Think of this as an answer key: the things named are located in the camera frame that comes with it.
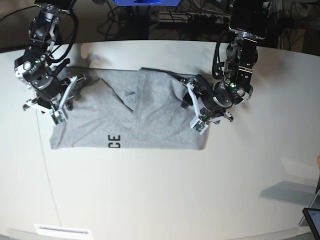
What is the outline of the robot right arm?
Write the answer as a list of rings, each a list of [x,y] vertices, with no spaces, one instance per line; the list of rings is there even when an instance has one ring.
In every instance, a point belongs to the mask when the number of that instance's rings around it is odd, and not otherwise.
[[[57,79],[70,60],[67,58],[77,36],[79,20],[74,13],[75,0],[36,0],[34,6],[39,8],[28,29],[28,41],[21,57],[14,61],[16,77],[38,94],[41,103],[53,111],[58,107],[53,99],[62,91]],[[61,15],[66,14],[73,21],[71,40],[64,54],[53,58],[53,48],[59,40]]]

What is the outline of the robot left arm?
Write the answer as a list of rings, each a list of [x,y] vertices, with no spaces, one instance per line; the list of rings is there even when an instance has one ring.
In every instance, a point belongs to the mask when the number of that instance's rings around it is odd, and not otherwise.
[[[257,45],[266,38],[269,10],[262,0],[235,0],[230,23],[216,42],[212,60],[213,84],[198,74],[191,81],[200,113],[222,116],[253,93],[251,78],[258,61]]]

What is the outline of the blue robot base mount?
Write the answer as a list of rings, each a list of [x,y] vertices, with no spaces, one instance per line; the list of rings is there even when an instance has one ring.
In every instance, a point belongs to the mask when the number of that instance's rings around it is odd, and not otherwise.
[[[180,0],[113,0],[118,6],[174,6],[176,7]]]

